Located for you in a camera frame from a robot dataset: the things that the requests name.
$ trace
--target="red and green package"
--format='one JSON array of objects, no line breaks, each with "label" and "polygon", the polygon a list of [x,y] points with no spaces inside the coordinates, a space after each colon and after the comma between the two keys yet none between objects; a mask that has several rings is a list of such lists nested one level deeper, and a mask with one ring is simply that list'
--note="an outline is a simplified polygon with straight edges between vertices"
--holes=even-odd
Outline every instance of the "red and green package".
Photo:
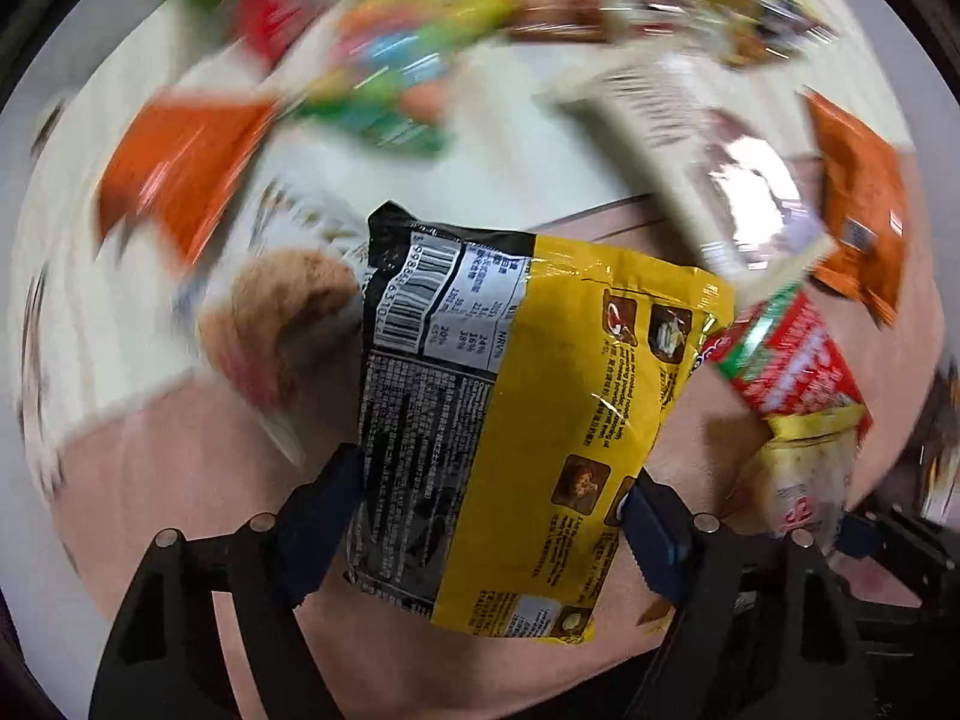
[{"label": "red and green package", "polygon": [[[702,356],[764,416],[863,403],[823,317],[799,285],[743,314],[707,341]],[[857,434],[861,443],[871,425],[865,412]]]}]

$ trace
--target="orange snack bag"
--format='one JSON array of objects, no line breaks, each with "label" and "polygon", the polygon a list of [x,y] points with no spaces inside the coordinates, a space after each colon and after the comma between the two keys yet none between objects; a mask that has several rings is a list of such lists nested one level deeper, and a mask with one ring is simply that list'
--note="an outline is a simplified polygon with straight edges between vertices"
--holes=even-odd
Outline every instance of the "orange snack bag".
[{"label": "orange snack bag", "polygon": [[820,213],[840,245],[813,275],[893,324],[909,235],[898,155],[822,95],[808,92],[806,102],[827,177]]},{"label": "orange snack bag", "polygon": [[150,215],[196,264],[277,105],[158,98],[130,125],[100,182],[100,242]]}]

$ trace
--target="yellow and black package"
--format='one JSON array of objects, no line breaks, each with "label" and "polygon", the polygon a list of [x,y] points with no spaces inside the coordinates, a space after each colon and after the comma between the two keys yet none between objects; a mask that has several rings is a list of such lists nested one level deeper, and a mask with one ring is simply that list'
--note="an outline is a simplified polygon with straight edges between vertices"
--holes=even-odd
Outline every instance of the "yellow and black package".
[{"label": "yellow and black package", "polygon": [[618,506],[731,289],[391,203],[370,232],[349,579],[455,631],[584,641]]}]

